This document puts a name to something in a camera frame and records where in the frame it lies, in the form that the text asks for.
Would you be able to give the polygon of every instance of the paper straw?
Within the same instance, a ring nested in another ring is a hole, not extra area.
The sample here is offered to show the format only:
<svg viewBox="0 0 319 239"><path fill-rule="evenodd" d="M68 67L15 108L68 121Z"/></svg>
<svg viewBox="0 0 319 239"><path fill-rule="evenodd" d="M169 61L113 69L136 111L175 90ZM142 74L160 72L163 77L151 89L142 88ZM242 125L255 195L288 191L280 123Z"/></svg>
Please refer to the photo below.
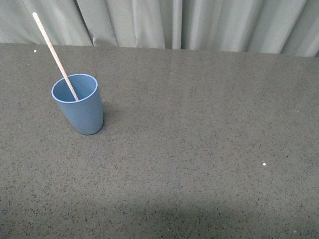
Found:
<svg viewBox="0 0 319 239"><path fill-rule="evenodd" d="M65 70L64 70L64 68L63 68L63 66L62 66L62 64L61 64L61 62L60 62L60 59L59 59L58 55L56 54L56 52L55 52L55 50L54 50L54 48L53 48L53 45L52 45L52 43L51 43L51 41L50 41L48 35L46 34L45 30L44 30L44 27L43 27L43 25L42 25L42 22L40 21L40 18L39 18L39 16L38 16L38 14L37 14L36 12L34 12L34 13L32 13L32 15L33 15L33 18L34 18L36 24L38 25L38 27L39 27L41 33L42 33L42 36L43 36L43 38L44 38L46 44L48 45L48 47L49 47L49 49L50 49L50 51L51 51L51 53L52 53L52 56L53 56L53 58L54 58L56 64L58 65L58 67L59 67L59 69L60 69L60 71L61 71L61 73L62 73L62 75L63 75L63 77L64 77L64 79L65 79L65 81L66 81L66 84L68 85L68 87L69 87L69 89L70 89L70 91L71 91L71 93L72 93L74 99L75 99L76 101L78 101L79 98L77 97L77 95L76 95L76 93L75 93L75 91L74 91L74 89L73 89L73 87L72 87L72 84L71 84L71 82L70 82L70 80L69 80L69 78L68 78L68 75L65 73Z"/></svg>

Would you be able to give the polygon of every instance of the cup rim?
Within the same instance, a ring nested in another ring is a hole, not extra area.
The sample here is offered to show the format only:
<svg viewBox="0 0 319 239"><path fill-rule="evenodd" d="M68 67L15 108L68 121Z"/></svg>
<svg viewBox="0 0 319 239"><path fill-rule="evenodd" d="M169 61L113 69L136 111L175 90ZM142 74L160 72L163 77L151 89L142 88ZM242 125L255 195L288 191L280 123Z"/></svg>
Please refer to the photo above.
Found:
<svg viewBox="0 0 319 239"><path fill-rule="evenodd" d="M94 91L93 91L90 95L88 95L87 97L85 97L85 98L83 98L83 99L80 99L80 100L78 100L78 101L62 101L62 100L56 98L55 95L54 95L54 93L53 93L53 90L54 90L55 86L56 86L57 84L59 84L60 81L65 80L64 77L63 77L63 78L61 78L60 80L58 80L57 82L55 82L55 84L53 85L53 87L52 87L52 89L51 89L52 97L53 97L56 101L61 102L61 103L65 103L65 104L79 103L79 102L84 101L84 100L86 100L87 98L91 97L91 96L97 91L97 89L98 89L98 82L97 82L97 80L96 80L93 76L90 76L90 75L88 75L88 74L82 74L82 73L69 75L68 77L71 77L71 76L79 76L79 75L80 75L80 76L88 76L88 77L90 77L91 79L93 79L93 80L95 81L95 89L94 89Z"/></svg>

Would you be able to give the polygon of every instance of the blue cup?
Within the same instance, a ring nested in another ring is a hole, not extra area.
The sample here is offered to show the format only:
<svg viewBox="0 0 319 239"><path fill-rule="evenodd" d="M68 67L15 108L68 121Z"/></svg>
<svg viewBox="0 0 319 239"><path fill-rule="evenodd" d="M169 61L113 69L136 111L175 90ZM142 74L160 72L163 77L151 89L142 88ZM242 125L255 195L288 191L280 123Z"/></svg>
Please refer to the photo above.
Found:
<svg viewBox="0 0 319 239"><path fill-rule="evenodd" d="M103 106L97 80L86 74L69 76L79 100L75 101L64 78L52 87L52 96L65 117L81 134L94 134L103 125Z"/></svg>

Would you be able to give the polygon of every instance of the white curtain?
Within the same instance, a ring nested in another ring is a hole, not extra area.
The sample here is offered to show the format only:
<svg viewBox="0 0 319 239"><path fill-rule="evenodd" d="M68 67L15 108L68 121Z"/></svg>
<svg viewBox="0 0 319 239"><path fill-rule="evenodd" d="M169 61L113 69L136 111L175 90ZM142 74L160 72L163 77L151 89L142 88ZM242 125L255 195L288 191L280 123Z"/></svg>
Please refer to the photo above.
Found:
<svg viewBox="0 0 319 239"><path fill-rule="evenodd" d="M319 0L5 0L0 42L316 56Z"/></svg>

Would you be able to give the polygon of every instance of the gray countertop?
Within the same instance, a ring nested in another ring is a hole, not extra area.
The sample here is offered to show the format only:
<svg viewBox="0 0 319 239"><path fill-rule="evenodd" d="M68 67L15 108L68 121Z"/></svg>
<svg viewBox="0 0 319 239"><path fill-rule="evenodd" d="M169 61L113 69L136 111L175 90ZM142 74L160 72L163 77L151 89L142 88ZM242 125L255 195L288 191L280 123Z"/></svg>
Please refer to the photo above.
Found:
<svg viewBox="0 0 319 239"><path fill-rule="evenodd" d="M318 58L56 51L104 125L64 118L46 46L0 44L0 238L319 237Z"/></svg>

